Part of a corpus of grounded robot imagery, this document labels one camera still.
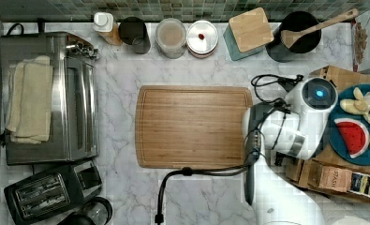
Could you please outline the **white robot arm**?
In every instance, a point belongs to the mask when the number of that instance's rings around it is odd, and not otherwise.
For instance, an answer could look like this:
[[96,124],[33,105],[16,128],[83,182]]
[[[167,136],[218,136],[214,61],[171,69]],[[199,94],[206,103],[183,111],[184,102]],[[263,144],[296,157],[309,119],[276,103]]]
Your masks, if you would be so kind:
[[318,204],[277,175],[268,150],[302,160],[315,157],[329,138],[327,125],[338,94],[331,82],[309,78],[287,88],[283,106],[258,103],[243,117],[244,196],[257,225],[325,225]]

